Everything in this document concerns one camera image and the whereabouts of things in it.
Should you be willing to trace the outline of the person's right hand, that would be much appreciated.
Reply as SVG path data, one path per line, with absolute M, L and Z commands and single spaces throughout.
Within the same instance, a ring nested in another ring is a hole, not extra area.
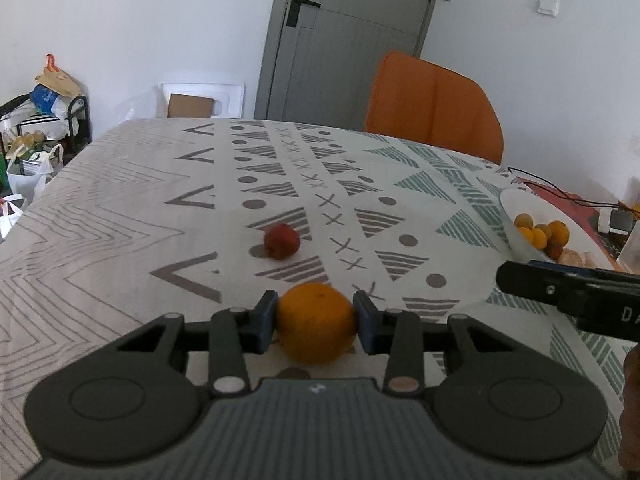
M 626 471 L 639 471 L 640 465 L 640 359 L 639 346 L 626 355 L 623 411 L 620 415 L 618 462 Z

